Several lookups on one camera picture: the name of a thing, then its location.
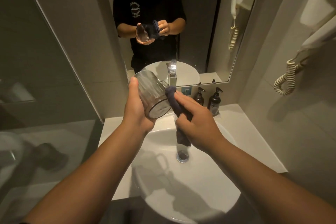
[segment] soap dispenser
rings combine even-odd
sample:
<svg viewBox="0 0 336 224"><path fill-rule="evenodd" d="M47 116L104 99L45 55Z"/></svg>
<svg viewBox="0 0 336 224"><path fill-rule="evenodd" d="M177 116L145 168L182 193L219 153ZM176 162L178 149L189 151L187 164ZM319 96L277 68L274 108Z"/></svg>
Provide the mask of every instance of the soap dispenser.
<svg viewBox="0 0 336 224"><path fill-rule="evenodd" d="M202 97L202 91L205 92L205 90L203 90L201 87L198 87L198 92L196 93L196 95L194 96L194 100L199 103L200 105L203 106L204 104L204 98Z"/></svg>
<svg viewBox="0 0 336 224"><path fill-rule="evenodd" d="M208 109L212 113L212 116L217 115L219 104L221 103L219 91L223 92L220 88L216 87L216 92L209 98Z"/></svg>

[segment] hand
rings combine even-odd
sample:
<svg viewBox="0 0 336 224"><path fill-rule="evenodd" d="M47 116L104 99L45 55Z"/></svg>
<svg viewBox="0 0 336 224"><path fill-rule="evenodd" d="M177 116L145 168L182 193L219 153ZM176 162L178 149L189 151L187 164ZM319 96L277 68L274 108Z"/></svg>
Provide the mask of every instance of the hand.
<svg viewBox="0 0 336 224"><path fill-rule="evenodd" d="M160 35L167 36L170 34L170 24L166 20L158 21L159 29L162 29L160 31Z"/></svg>
<svg viewBox="0 0 336 224"><path fill-rule="evenodd" d="M151 44L155 41L155 39L152 38L152 39L149 39L147 42L141 42L137 37L135 37L135 38L136 38L136 41L138 42L138 44L143 44L143 45L149 45L149 44Z"/></svg>
<svg viewBox="0 0 336 224"><path fill-rule="evenodd" d="M193 115L190 122L184 114L181 114L176 120L176 125L186 134L195 147L209 153L217 142L225 140L211 112L206 107L180 92L175 93L175 99Z"/></svg>
<svg viewBox="0 0 336 224"><path fill-rule="evenodd" d="M145 117L144 106L139 97L138 80L131 77L128 85L128 99L125 105L123 122L129 127L135 126L137 130L146 136L154 127L155 120L150 120Z"/></svg>

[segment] mirror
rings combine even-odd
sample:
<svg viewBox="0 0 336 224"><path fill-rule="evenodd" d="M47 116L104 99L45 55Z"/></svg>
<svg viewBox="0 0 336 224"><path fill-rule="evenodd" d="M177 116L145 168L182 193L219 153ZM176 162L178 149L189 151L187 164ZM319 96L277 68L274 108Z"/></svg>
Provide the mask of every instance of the mirror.
<svg viewBox="0 0 336 224"><path fill-rule="evenodd" d="M227 82L254 0L110 0L128 78L141 69L176 86Z"/></svg>

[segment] coiled cord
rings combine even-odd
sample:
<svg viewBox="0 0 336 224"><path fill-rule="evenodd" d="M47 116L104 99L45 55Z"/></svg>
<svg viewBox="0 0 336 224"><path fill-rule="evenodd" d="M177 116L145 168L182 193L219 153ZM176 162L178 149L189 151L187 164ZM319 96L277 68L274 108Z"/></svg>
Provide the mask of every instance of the coiled cord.
<svg viewBox="0 0 336 224"><path fill-rule="evenodd" d="M274 90L282 96L288 96L293 93L295 89L295 75L301 72L305 65L302 64L308 57L302 59L299 63L295 63L295 59L299 55L301 51L298 52L294 59L290 59L287 61L286 73L280 76L274 83ZM287 88L285 90L282 89L282 85L287 82Z"/></svg>
<svg viewBox="0 0 336 224"><path fill-rule="evenodd" d="M233 20L233 26L230 27L229 32L229 51L232 51L236 45L239 28L236 27L236 20Z"/></svg>

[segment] person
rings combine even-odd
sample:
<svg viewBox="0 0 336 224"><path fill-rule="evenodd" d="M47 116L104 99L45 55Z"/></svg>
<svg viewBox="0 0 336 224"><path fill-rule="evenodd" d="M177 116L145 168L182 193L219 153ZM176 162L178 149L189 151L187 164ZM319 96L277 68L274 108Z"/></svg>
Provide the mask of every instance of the person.
<svg viewBox="0 0 336 224"><path fill-rule="evenodd" d="M336 210L331 205L227 141L206 107L179 92L175 99L193 114L191 121L181 114L177 126L225 171L266 223L336 223ZM120 126L86 162L57 184L24 222L98 223L154 124L145 117L138 81L132 77Z"/></svg>
<svg viewBox="0 0 336 224"><path fill-rule="evenodd" d="M154 62L176 59L176 35L184 30L187 20L181 0L113 0L113 16L119 37L130 38L135 73ZM141 42L135 33L137 25L154 20L165 38Z"/></svg>

